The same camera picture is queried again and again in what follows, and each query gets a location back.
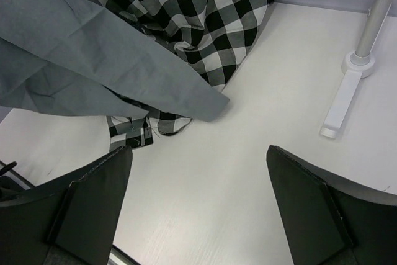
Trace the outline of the grey shirt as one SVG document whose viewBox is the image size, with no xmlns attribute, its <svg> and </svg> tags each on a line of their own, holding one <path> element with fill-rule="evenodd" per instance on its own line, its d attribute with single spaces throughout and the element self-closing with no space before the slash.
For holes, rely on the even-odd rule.
<svg viewBox="0 0 397 265">
<path fill-rule="evenodd" d="M 60 116 L 216 120 L 229 99 L 87 0 L 1 0 L 1 105 Z"/>
</svg>

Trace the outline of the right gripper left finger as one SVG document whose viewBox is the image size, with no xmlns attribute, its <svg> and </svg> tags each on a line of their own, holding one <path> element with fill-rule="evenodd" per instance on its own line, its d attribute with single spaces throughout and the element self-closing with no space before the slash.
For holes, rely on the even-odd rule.
<svg viewBox="0 0 397 265">
<path fill-rule="evenodd" d="M 107 264 L 132 160 L 122 146 L 28 188 L 1 163 L 1 264 Z"/>
</svg>

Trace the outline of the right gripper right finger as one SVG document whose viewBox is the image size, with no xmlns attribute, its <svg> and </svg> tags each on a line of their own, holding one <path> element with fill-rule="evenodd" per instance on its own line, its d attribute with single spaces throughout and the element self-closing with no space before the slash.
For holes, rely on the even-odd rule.
<svg viewBox="0 0 397 265">
<path fill-rule="evenodd" d="M 396 196 L 279 146 L 267 168 L 294 264 L 396 264 Z"/>
</svg>

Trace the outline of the black white checkered shirt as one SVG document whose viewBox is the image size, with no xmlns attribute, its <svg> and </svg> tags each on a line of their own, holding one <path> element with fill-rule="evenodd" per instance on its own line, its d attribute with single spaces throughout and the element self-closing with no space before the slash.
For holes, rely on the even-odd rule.
<svg viewBox="0 0 397 265">
<path fill-rule="evenodd" d="M 87 0 L 102 6 L 187 63 L 222 93 L 251 50 L 275 0 Z M 110 150 L 153 143 L 153 133 L 171 136 L 193 118 L 167 112 L 154 117 L 106 116 Z"/>
</svg>

